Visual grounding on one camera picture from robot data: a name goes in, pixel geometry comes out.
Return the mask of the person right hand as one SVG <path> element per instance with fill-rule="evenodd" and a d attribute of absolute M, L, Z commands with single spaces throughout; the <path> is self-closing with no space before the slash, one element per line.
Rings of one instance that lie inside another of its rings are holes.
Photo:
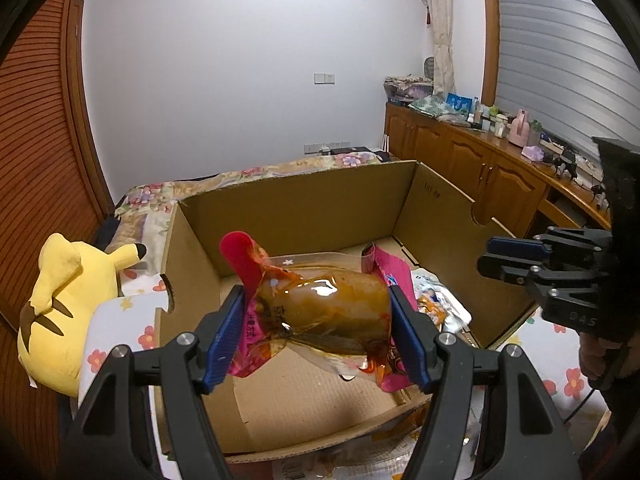
<path fill-rule="evenodd" d="M 622 348 L 622 345 L 587 333 L 582 333 L 579 339 L 580 370 L 589 380 L 599 379 L 606 370 L 606 352 L 608 350 L 618 350 Z"/>

